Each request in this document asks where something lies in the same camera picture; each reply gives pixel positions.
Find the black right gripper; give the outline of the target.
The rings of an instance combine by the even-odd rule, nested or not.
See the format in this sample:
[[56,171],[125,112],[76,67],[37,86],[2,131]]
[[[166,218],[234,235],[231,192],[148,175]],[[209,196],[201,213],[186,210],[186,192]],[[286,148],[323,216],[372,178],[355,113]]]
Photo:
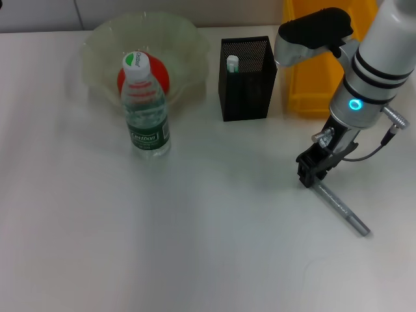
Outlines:
[[329,161],[319,165],[329,157],[341,154],[342,159],[347,162],[359,161],[359,159],[346,158],[358,146],[354,143],[358,134],[359,130],[346,127],[330,115],[322,130],[311,137],[314,144],[296,158],[298,163],[297,174],[303,186],[305,188],[311,187],[315,181],[315,176],[323,180],[328,172],[335,167]]

